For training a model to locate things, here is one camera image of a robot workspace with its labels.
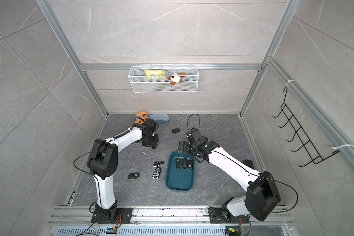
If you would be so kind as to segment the teal storage box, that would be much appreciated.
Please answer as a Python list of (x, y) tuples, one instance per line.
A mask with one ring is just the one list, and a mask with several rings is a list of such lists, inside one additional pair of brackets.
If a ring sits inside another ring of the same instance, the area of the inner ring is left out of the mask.
[(180, 158), (181, 161), (183, 158), (192, 159), (194, 163), (193, 156), (186, 154), (179, 154), (178, 151), (171, 153), (168, 168), (166, 173), (165, 184), (168, 189), (179, 192), (188, 192), (194, 186), (194, 169), (181, 169), (176, 168), (176, 158)]

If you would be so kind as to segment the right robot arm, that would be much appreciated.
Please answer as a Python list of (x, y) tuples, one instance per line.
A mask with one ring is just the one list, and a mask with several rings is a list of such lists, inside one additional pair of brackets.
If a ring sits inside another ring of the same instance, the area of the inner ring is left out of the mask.
[(233, 197), (222, 205), (221, 216), (225, 221), (230, 222), (246, 215), (264, 221), (280, 203), (276, 180), (271, 173), (253, 169), (249, 160), (240, 162), (218, 143), (202, 136), (197, 128), (192, 128), (185, 135), (189, 153), (193, 157), (217, 166), (246, 191), (245, 196)]

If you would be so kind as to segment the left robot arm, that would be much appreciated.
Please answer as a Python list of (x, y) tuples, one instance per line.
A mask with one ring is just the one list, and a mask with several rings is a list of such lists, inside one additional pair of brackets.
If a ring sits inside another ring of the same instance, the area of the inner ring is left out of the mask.
[(113, 174), (118, 168), (118, 154), (134, 142), (141, 141), (145, 147), (156, 149), (159, 137), (155, 132), (159, 125), (151, 118), (136, 117), (126, 131), (107, 139), (96, 139), (93, 143), (87, 167), (93, 175), (97, 191), (95, 214), (105, 220), (117, 217), (117, 200), (114, 196)]

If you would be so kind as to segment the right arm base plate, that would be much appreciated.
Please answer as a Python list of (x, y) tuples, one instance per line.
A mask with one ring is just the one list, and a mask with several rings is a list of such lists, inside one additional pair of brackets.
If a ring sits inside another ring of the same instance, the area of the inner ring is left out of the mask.
[(232, 216), (228, 211), (219, 207), (208, 208), (209, 221), (211, 224), (224, 224), (224, 223), (244, 223), (250, 222), (248, 215)]

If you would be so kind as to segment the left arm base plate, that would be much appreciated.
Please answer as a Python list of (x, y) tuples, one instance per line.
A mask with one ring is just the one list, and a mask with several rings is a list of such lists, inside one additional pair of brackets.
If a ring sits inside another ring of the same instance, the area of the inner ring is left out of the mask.
[(129, 224), (132, 218), (133, 208), (96, 209), (91, 218), (91, 223), (122, 223)]

